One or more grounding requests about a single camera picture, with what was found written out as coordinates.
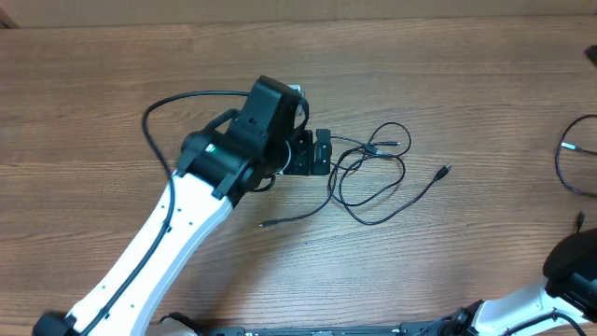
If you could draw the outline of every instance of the wooden table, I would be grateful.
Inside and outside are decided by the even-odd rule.
[[[596,111],[597,70],[583,55],[596,36],[594,17],[0,31],[0,333],[28,334],[45,309],[69,310],[145,222],[165,186],[140,130],[148,105],[182,91],[249,90],[262,74],[306,89],[312,129],[361,140],[389,120],[410,129],[404,182],[364,217],[453,169],[379,226],[331,204],[264,230],[261,220],[326,196],[325,177],[279,178],[243,198],[155,318],[393,325],[525,286],[579,210],[587,228],[597,220],[595,201],[565,189],[553,167],[565,126]],[[189,132],[241,105],[177,102],[152,117],[151,132],[174,161]],[[348,148],[334,146],[336,158]],[[373,162],[346,192],[362,199],[398,174]]]

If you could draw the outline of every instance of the cable connector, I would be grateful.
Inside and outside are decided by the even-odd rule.
[[[373,155],[381,155],[383,154],[382,150],[373,146],[373,145],[365,145],[365,151],[369,154]]]
[[[441,167],[441,169],[437,172],[436,177],[434,177],[434,180],[439,181],[440,179],[444,178],[444,176],[446,176],[451,169],[451,163],[448,163],[447,165]]]
[[[375,143],[376,146],[400,146],[400,143],[397,141],[381,141],[379,143]]]
[[[575,150],[576,149],[576,146],[574,146],[572,144],[564,143],[564,142],[562,142],[562,147],[568,148],[568,149],[571,149],[571,150]]]

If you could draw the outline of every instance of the wood grain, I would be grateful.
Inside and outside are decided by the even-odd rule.
[[[597,0],[0,0],[23,28],[592,15]]]
[[[45,309],[70,309],[145,222],[165,186],[140,130],[145,107],[182,91],[249,90],[262,74],[306,89],[313,129],[357,139],[387,120],[410,129],[404,182],[364,217],[408,201],[441,165],[453,169],[380,226],[331,204],[262,230],[259,221],[326,196],[323,177],[280,178],[243,198],[156,318],[388,325],[504,296],[541,276],[579,210],[595,226],[595,201],[566,190],[553,168],[563,129],[597,107],[597,71],[582,53],[595,36],[593,17],[4,30],[0,333],[28,334]],[[151,132],[174,160],[189,132],[241,103],[176,102],[152,117]],[[346,147],[334,146],[336,156]],[[566,173],[597,177],[584,164]],[[398,174],[373,162],[347,192],[362,199]]]

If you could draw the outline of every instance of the black connector end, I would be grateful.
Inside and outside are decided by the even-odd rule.
[[[379,148],[377,148],[377,147],[375,147],[373,145],[365,145],[365,151],[367,153],[373,154],[373,155],[381,155],[381,154],[383,154],[383,152]]]
[[[576,233],[580,233],[582,229],[582,224],[585,222],[585,213],[580,212],[578,213],[578,217],[576,218]]]
[[[381,141],[379,143],[375,143],[377,146],[400,146],[400,143],[397,141]]]
[[[437,172],[436,177],[434,177],[434,180],[439,181],[440,179],[444,178],[444,176],[446,176],[451,169],[451,163],[448,163],[447,165],[441,167],[441,169]]]
[[[280,223],[279,220],[277,219],[271,219],[271,220],[264,220],[259,224],[259,227],[261,228],[268,228],[270,226],[274,226],[276,224]]]
[[[597,66],[597,46],[588,47],[585,50],[585,55],[587,55],[587,57],[593,63],[593,65]]]

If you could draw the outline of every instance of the black cable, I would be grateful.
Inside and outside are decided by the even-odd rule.
[[[215,130],[219,126],[221,126],[224,122],[238,116],[239,110],[236,108],[231,108],[230,110],[222,113],[221,115],[215,117],[212,121],[208,122],[207,125],[203,128],[204,130]]]
[[[528,322],[522,323],[521,325],[517,326],[514,329],[509,329],[508,331],[506,331],[506,333],[504,334],[504,336],[510,336],[513,335],[523,329],[527,329],[531,326],[534,326],[536,324],[539,324],[543,321],[547,321],[549,319],[553,319],[554,321],[558,318],[563,318],[566,321],[568,321],[568,323],[570,323],[570,325],[572,326],[572,328],[574,328],[576,330],[576,332],[578,333],[578,335],[580,336],[587,336],[587,334],[585,334],[585,332],[582,330],[582,328],[577,324],[577,322],[572,319],[572,317],[566,315],[566,314],[562,314],[562,313],[558,313],[558,312],[553,312],[547,315],[543,315],[543,316],[539,316],[538,318],[532,319]]]
[[[300,98],[298,104],[302,107],[302,111],[305,114],[305,119],[297,128],[295,128],[294,134],[292,134],[290,137],[291,140],[296,139],[303,131],[305,131],[307,122],[309,122],[309,102],[305,98]]]
[[[558,174],[558,177],[560,178],[560,181],[562,182],[562,184],[567,187],[568,189],[570,189],[571,191],[579,194],[579,195],[586,195],[586,196],[591,196],[591,197],[597,197],[596,193],[593,192],[586,192],[586,191],[582,191],[581,189],[578,189],[574,186],[572,186],[571,184],[569,184],[562,175],[562,171],[560,170],[560,154],[562,153],[562,147],[564,147],[564,139],[566,138],[566,135],[568,135],[568,132],[570,132],[570,130],[576,125],[578,124],[580,121],[584,120],[584,119],[589,119],[589,118],[597,118],[597,115],[586,115],[586,116],[582,116],[574,121],[572,121],[572,123],[566,128],[566,130],[563,132],[562,134],[562,138],[560,138],[560,142],[558,143],[558,149],[556,150],[556,174]],[[586,150],[580,147],[574,147],[571,148],[574,151],[578,151],[578,152],[583,152],[583,153],[588,153],[588,154],[594,154],[597,155],[596,152],[590,151],[590,150]]]
[[[417,332],[416,334],[414,334],[414,335],[412,335],[412,336],[422,336],[422,335],[425,335],[425,333],[426,333],[427,331],[429,331],[429,330],[431,329],[431,327],[433,327],[435,324],[437,324],[437,323],[440,323],[440,322],[443,322],[443,321],[448,321],[448,320],[450,320],[450,316],[449,316],[449,315],[448,315],[448,316],[443,316],[443,317],[440,317],[440,318],[438,318],[437,320],[435,320],[435,321],[433,321],[433,322],[429,323],[429,324],[427,325],[427,327],[425,327],[425,328],[421,329],[421,331]]]
[[[270,182],[268,182],[268,185],[263,187],[263,188],[259,188],[259,189],[253,189],[251,191],[253,192],[264,192],[264,191],[268,191],[269,189],[271,189],[271,187],[273,187],[273,184],[276,183],[276,175],[271,175],[270,176]]]
[[[151,147],[153,152],[156,154],[156,157],[158,158],[162,167],[164,168],[164,172],[165,172],[166,176],[168,176],[168,186],[170,187],[170,203],[168,205],[168,213],[166,214],[166,218],[163,220],[163,222],[161,224],[160,232],[158,233],[158,236],[154,240],[153,244],[151,244],[151,247],[149,247],[149,249],[143,256],[141,261],[139,261],[139,263],[134,268],[134,270],[132,270],[131,274],[129,274],[127,279],[122,283],[122,285],[120,285],[120,287],[114,293],[112,298],[110,298],[110,300],[105,304],[105,306],[102,309],[100,309],[100,312],[93,318],[93,320],[91,320],[91,322],[88,324],[88,326],[85,327],[83,329],[83,331],[81,331],[81,336],[88,335],[91,332],[91,330],[93,328],[95,328],[95,326],[97,326],[98,323],[100,323],[102,318],[104,318],[108,314],[108,312],[110,311],[112,306],[116,303],[118,298],[120,298],[122,293],[124,293],[124,291],[127,289],[127,287],[131,284],[132,280],[134,280],[134,278],[137,276],[137,274],[139,274],[139,272],[141,272],[143,267],[147,264],[147,262],[151,258],[151,255],[153,255],[153,253],[158,248],[158,245],[160,244],[161,239],[166,234],[166,231],[170,228],[170,220],[172,219],[172,215],[174,213],[175,196],[176,196],[176,193],[174,191],[174,180],[172,179],[172,170],[171,170],[170,166],[168,165],[168,162],[166,161],[166,159],[164,158],[160,149],[158,148],[158,145],[156,145],[151,134],[149,134],[149,130],[147,127],[147,120],[149,118],[149,114],[156,108],[158,108],[164,104],[173,102],[175,100],[188,98],[188,97],[206,96],[206,95],[248,96],[249,92],[245,92],[245,91],[194,91],[194,92],[180,93],[180,94],[176,94],[172,97],[168,97],[168,98],[162,99],[162,100],[154,103],[153,105],[148,107],[147,110],[145,111],[145,113],[143,114],[143,116],[141,118],[141,128],[143,129],[143,135],[145,136],[147,143],[149,144],[149,146]],[[231,117],[233,115],[233,112],[231,112],[231,111],[232,110],[229,110],[222,116],[226,115],[227,117],[228,116]],[[222,118],[226,118],[226,117],[222,117],[222,116],[220,116],[220,117],[218,117],[218,119],[216,119],[216,123],[218,123],[220,121],[221,121],[220,124],[223,123]]]
[[[398,142],[392,142],[392,141],[376,142],[376,143],[373,142],[373,139],[375,138],[375,135],[377,134],[377,132],[379,132],[382,128],[384,128],[388,125],[395,125],[395,126],[401,128],[402,130],[404,130],[404,132],[407,134],[407,137],[409,138],[409,145],[406,147],[406,149],[404,149],[402,152],[400,152],[398,154],[387,154],[377,148],[377,146],[397,146],[399,144]],[[379,219],[379,220],[366,221],[366,220],[360,218],[359,216],[357,216],[353,212],[352,208],[356,208],[358,206],[364,205],[364,204],[372,201],[376,197],[380,196],[384,191],[388,190],[391,187],[397,186],[402,181],[402,179],[404,178],[404,176],[406,174],[406,166],[405,166],[404,162],[402,161],[401,157],[410,150],[410,146],[412,144],[412,138],[410,137],[410,132],[404,125],[402,125],[400,123],[386,122],[383,125],[381,125],[380,127],[378,127],[375,130],[375,132],[373,132],[373,134],[371,135],[371,137],[369,138],[369,140],[366,143],[361,143],[357,140],[354,140],[351,138],[346,138],[346,137],[340,137],[340,136],[332,136],[332,138],[354,142],[354,143],[357,143],[359,146],[344,151],[340,155],[340,157],[338,158],[336,163],[333,164],[332,171],[330,172],[329,179],[327,180],[327,198],[326,198],[326,200],[321,205],[319,205],[319,207],[317,207],[315,210],[311,211],[308,214],[304,214],[304,215],[297,216],[297,217],[266,220],[260,224],[261,227],[268,227],[268,226],[276,225],[279,223],[300,220],[300,219],[312,216],[312,215],[316,214],[317,212],[319,212],[321,209],[323,209],[332,199],[334,199],[336,202],[342,204],[344,206],[344,208],[346,209],[346,211],[359,223],[365,224],[365,225],[382,224],[383,222],[385,222],[385,221],[389,220],[390,218],[394,217],[395,215],[397,215],[399,212],[403,211],[404,209],[408,208],[409,206],[411,206],[411,205],[415,204],[417,201],[419,201],[425,195],[425,193],[431,188],[431,186],[434,183],[436,183],[438,180],[443,178],[451,169],[450,165],[442,167],[436,173],[435,177],[431,180],[431,182],[429,182],[429,184],[423,189],[423,191],[419,195],[417,195],[417,197],[412,199],[410,202],[397,208],[392,214],[390,214],[382,219]],[[346,159],[346,157],[348,157],[351,154],[362,154],[362,156],[360,159],[357,159],[356,161],[354,161],[350,166],[342,167],[341,163]],[[357,171],[361,167],[363,162],[365,162],[367,160],[373,160],[373,159],[385,159],[385,160],[398,161],[402,168],[400,177],[398,178],[398,180],[396,182],[383,187],[378,192],[376,192],[372,196],[369,196],[362,202],[359,202],[359,203],[346,202],[344,200],[344,194],[342,193],[342,185],[344,183],[344,179],[349,174],[349,172]],[[344,171],[340,177],[340,181],[338,181],[338,170]],[[336,190],[337,182],[338,182],[338,195],[336,195],[334,193],[334,191]]]

